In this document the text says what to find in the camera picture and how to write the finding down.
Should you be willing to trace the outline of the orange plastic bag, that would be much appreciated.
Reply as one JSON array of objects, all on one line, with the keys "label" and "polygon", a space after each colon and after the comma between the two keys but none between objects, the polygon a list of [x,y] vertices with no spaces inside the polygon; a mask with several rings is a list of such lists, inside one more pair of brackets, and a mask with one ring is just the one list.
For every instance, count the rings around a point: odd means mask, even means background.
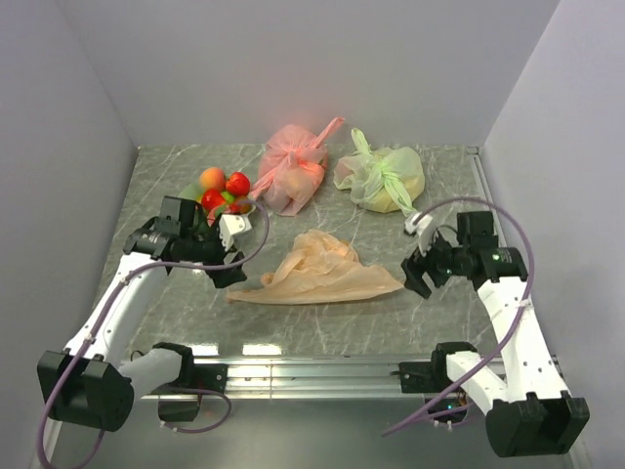
[{"label": "orange plastic bag", "polygon": [[368,300],[403,289],[380,265],[363,265],[347,242],[319,230],[295,237],[291,251],[259,289],[231,290],[230,302],[314,305]]}]

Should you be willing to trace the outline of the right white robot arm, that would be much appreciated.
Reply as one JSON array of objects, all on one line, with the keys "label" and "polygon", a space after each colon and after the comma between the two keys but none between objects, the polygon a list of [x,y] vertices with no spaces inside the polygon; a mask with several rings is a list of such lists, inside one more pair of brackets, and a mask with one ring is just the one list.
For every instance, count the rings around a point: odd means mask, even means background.
[{"label": "right white robot arm", "polygon": [[590,419],[585,399],[571,396],[542,335],[529,299],[529,272],[516,248],[500,245],[489,211],[461,212],[455,244],[434,219],[415,212],[404,230],[417,247],[404,259],[404,285],[423,298],[451,277],[464,277],[486,309],[505,375],[499,377],[468,342],[439,343],[430,377],[443,393],[461,390],[485,417],[500,457],[566,454]]}]

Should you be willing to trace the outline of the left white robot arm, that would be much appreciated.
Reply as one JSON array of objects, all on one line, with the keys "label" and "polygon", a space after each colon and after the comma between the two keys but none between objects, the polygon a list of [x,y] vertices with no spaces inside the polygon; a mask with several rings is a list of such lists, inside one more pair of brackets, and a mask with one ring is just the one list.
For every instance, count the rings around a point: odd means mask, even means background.
[{"label": "left white robot arm", "polygon": [[143,396],[164,386],[191,389],[197,370],[190,347],[161,342],[130,363],[123,353],[173,270],[202,270],[218,289],[245,281],[248,258],[235,240],[251,229],[247,215],[208,222],[198,202],[164,197],[159,214],[126,239],[113,280],[81,330],[61,351],[41,357],[47,417],[114,432]]}]

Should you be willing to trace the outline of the small orange fake fruit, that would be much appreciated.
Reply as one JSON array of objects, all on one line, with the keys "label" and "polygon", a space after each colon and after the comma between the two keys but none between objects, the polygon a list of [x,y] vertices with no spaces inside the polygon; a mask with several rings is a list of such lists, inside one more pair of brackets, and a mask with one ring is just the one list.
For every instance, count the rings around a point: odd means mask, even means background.
[{"label": "small orange fake fruit", "polygon": [[243,195],[239,196],[230,208],[234,214],[247,214],[254,209],[254,205],[249,202],[246,195]]}]

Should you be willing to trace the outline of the red fake fruit front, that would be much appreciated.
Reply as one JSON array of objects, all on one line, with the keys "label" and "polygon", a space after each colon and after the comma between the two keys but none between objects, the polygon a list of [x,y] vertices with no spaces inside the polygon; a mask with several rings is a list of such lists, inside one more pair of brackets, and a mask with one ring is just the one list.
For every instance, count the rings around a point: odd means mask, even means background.
[{"label": "red fake fruit front", "polygon": [[209,189],[201,197],[200,204],[206,212],[211,212],[214,209],[226,205],[227,200],[224,198],[221,191]]}]

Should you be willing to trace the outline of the red fake fruit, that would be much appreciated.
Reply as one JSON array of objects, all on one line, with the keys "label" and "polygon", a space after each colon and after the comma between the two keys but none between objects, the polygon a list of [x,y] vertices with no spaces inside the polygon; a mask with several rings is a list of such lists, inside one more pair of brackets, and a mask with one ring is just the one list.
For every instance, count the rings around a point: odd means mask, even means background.
[{"label": "red fake fruit", "polygon": [[226,180],[225,188],[235,197],[247,196],[251,190],[251,183],[244,173],[233,172]]},{"label": "red fake fruit", "polygon": [[221,191],[209,189],[201,197],[200,204],[206,212],[211,212],[214,209],[226,205],[227,200],[224,198]]}]

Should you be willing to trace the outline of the red fake fruit top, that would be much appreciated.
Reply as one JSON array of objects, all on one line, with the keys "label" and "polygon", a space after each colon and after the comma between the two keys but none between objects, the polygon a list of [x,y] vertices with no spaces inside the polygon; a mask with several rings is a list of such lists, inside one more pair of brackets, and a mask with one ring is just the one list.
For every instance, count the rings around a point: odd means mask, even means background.
[{"label": "red fake fruit top", "polygon": [[244,173],[233,172],[226,180],[225,188],[235,197],[247,196],[251,190],[251,183]]}]

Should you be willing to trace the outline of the orange fake peach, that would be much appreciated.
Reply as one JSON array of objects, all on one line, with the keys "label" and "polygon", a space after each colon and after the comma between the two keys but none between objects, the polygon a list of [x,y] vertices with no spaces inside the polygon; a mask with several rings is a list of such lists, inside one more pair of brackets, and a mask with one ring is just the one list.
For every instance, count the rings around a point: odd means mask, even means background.
[{"label": "orange fake peach", "polygon": [[206,192],[216,190],[221,192],[226,187],[226,175],[219,167],[209,167],[199,176],[199,185]]}]

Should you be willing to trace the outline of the green tied plastic bag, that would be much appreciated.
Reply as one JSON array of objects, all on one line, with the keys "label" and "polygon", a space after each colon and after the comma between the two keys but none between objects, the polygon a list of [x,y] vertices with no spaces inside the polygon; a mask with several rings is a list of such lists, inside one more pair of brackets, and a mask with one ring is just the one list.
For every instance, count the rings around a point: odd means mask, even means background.
[{"label": "green tied plastic bag", "polygon": [[334,186],[348,191],[358,207],[377,213],[400,211],[405,217],[425,189],[419,153],[410,147],[373,149],[363,132],[351,131],[355,150],[341,157],[333,173]]}]

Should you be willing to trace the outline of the pink tied plastic bag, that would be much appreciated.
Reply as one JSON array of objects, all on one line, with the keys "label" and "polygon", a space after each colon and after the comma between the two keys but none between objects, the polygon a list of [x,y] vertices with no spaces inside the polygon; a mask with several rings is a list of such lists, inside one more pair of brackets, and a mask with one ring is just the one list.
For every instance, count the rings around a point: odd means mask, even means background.
[{"label": "pink tied plastic bag", "polygon": [[265,145],[250,197],[261,199],[278,215],[297,215],[323,182],[328,166],[325,141],[344,121],[333,118],[318,135],[295,124],[276,131]]}]

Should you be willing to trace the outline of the light green plate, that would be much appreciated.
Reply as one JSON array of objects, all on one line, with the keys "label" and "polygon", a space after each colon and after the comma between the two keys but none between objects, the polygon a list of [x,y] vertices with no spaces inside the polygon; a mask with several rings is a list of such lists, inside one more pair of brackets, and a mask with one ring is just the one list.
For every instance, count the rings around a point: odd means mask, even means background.
[{"label": "light green plate", "polygon": [[[198,202],[200,204],[200,199],[201,199],[201,197],[203,196],[204,193],[205,193],[205,191],[202,189],[202,187],[200,187],[199,183],[190,183],[184,189],[182,189],[182,191],[178,194],[178,197],[179,198],[184,198],[184,199],[194,200],[194,201],[196,201],[196,202]],[[223,194],[224,198],[227,200],[227,204],[224,205],[224,206],[221,206],[221,207],[219,207],[217,209],[214,209],[211,212],[206,212],[204,210],[207,215],[213,216],[213,215],[217,215],[217,214],[220,214],[220,213],[223,213],[223,214],[234,214],[231,211],[230,207],[234,203],[234,201],[237,199],[237,197],[231,195],[226,190],[223,190],[222,194]]]}]

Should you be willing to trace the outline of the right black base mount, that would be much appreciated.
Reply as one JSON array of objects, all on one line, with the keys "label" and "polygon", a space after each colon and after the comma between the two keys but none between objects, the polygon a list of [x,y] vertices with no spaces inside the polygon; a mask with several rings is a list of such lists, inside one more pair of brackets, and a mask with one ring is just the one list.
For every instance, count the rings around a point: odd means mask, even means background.
[{"label": "right black base mount", "polygon": [[[445,387],[444,383],[437,381],[430,362],[400,362],[398,369],[391,371],[389,375],[398,379],[402,394],[436,395]],[[473,402],[466,392],[458,388],[430,408],[424,416],[412,420],[411,423],[427,422],[434,426],[442,425],[451,431],[474,419],[471,415],[472,407]]]}]

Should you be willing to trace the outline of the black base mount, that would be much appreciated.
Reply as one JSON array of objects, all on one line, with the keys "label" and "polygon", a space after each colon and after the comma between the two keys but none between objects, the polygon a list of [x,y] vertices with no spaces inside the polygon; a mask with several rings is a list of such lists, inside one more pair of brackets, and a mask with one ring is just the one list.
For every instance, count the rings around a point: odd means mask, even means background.
[{"label": "black base mount", "polygon": [[201,363],[194,366],[187,382],[175,381],[157,387],[149,396],[157,399],[158,418],[166,424],[190,423],[200,415],[204,401],[223,399],[229,376],[229,366],[225,363]]},{"label": "black base mount", "polygon": [[[398,369],[391,371],[389,375],[398,379],[402,394],[436,395],[445,387],[444,383],[437,381],[430,362],[400,362]],[[451,431],[474,419],[471,415],[472,407],[473,402],[466,392],[458,388],[430,408],[424,416],[412,420],[411,423],[427,422],[434,426],[442,425]]]}]

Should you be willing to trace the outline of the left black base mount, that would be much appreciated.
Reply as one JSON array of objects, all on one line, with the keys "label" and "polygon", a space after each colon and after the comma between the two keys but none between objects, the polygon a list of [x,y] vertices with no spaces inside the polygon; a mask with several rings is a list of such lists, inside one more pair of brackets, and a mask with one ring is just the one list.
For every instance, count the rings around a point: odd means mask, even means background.
[{"label": "left black base mount", "polygon": [[190,423],[200,415],[204,401],[223,399],[229,376],[229,366],[225,363],[201,363],[194,366],[187,382],[175,381],[157,387],[149,396],[157,399],[158,418],[166,424]]}]

